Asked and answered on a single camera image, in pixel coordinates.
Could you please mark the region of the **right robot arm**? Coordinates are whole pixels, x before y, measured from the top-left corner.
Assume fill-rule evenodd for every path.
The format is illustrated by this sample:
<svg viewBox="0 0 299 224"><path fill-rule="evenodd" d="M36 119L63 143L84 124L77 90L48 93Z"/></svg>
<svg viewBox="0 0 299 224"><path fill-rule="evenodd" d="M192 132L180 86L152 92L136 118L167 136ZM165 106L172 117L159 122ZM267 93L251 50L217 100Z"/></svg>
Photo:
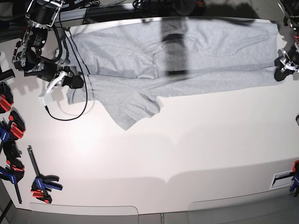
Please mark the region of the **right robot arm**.
<svg viewBox="0 0 299 224"><path fill-rule="evenodd" d="M12 63L16 70L24 72L24 76L35 76L54 86L69 86L80 89L84 80L74 75L69 67L58 65L63 49L58 29L54 22L65 3L64 0L32 0L27 8L25 18L27 28L23 37L17 42ZM42 56L49 28L53 28L58 43L58 56L48 59Z"/></svg>

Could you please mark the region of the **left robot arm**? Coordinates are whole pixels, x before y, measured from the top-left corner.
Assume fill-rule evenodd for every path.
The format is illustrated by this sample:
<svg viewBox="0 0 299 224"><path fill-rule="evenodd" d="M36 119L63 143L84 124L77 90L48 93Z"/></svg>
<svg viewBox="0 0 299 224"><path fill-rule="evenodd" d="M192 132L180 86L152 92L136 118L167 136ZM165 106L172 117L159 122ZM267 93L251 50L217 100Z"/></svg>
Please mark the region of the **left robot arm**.
<svg viewBox="0 0 299 224"><path fill-rule="evenodd" d="M283 11L284 26L292 30L293 44L289 50L282 50L282 55L275 60L274 78L277 82L285 80L288 75L299 72L299 1L281 0L278 4Z"/></svg>

